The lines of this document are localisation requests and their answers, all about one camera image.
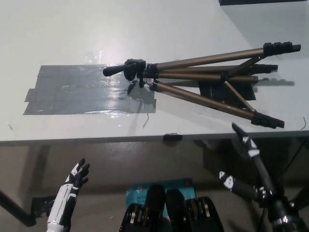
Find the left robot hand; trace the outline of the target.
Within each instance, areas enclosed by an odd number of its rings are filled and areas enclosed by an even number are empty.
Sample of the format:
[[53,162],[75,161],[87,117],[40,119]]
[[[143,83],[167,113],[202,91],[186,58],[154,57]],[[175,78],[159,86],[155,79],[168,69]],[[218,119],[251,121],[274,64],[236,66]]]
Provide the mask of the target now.
[[71,218],[82,186],[88,181],[89,164],[81,159],[60,187],[47,221],[47,232],[68,232]]

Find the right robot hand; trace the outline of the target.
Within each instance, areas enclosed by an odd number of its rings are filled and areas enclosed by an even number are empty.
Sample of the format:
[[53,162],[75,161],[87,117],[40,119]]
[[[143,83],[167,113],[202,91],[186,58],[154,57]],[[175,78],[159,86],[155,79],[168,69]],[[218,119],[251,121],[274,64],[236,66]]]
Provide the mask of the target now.
[[228,175],[224,171],[219,172],[219,179],[232,193],[244,199],[256,201],[262,208],[267,208],[268,219],[273,227],[292,224],[296,221],[298,213],[292,208],[287,198],[284,196],[283,189],[271,178],[261,159],[260,149],[253,139],[237,124],[232,123],[232,128],[245,146],[248,157],[254,163],[262,186],[260,188],[255,188],[236,180],[236,178]]

